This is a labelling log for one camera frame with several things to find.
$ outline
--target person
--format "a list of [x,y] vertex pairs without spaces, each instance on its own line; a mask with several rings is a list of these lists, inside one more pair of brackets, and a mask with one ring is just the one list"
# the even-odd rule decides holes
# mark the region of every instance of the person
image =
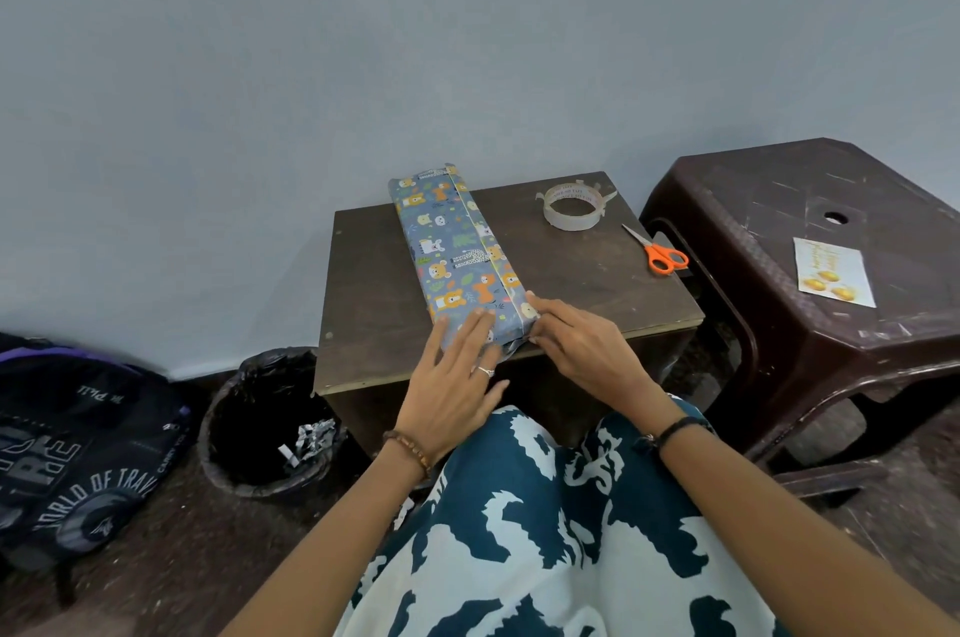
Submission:
[[[442,355],[439,318],[398,435],[223,637],[960,634],[667,395],[615,324],[528,300],[540,313],[530,340],[614,413],[580,449],[558,448],[514,407],[498,409],[509,382],[489,386],[494,316],[474,311]],[[426,502],[375,554],[425,478],[421,458],[451,450]]]

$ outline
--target dark speckled floor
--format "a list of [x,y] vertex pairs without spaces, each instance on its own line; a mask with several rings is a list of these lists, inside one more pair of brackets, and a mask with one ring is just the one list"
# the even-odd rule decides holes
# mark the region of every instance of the dark speckled floor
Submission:
[[[856,428],[839,411],[796,450],[829,449]],[[891,476],[824,514],[960,617],[960,404],[885,459]],[[355,468],[331,477],[342,492]],[[15,574],[0,635],[215,635],[306,534],[335,496],[297,507],[246,502],[211,487],[196,453],[174,470],[113,543],[74,571],[77,603],[61,614],[53,578]]]

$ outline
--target orange scissor handle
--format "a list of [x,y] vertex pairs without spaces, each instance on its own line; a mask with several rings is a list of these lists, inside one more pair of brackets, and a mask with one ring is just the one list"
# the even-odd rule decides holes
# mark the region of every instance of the orange scissor handle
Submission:
[[646,251],[650,270],[662,276],[668,276],[675,270],[684,270],[690,264],[689,257],[673,248],[665,248],[654,243],[647,245]]

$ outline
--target hand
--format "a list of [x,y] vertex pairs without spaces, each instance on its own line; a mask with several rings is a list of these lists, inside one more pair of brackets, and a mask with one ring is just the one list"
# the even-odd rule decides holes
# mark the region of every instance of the hand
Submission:
[[475,309],[466,317],[439,363],[440,342],[449,324],[446,316],[437,319],[427,339],[396,416],[396,430],[415,440],[431,463],[479,429],[510,384],[506,379],[498,381],[487,391],[490,377],[480,371],[480,367],[494,370],[500,347],[487,346],[477,361],[495,320],[496,316],[484,308]]
[[543,349],[561,374],[641,432],[659,434],[683,415],[643,369],[613,321],[530,291],[527,300],[540,314],[530,341]]

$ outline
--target wrapped gift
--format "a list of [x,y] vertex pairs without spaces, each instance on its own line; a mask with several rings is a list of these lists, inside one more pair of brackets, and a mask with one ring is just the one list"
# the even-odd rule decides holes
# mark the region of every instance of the wrapped gift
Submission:
[[504,356],[516,351],[537,312],[457,168],[428,169],[389,186],[430,318],[450,317],[443,348],[482,307],[496,314],[488,339]]

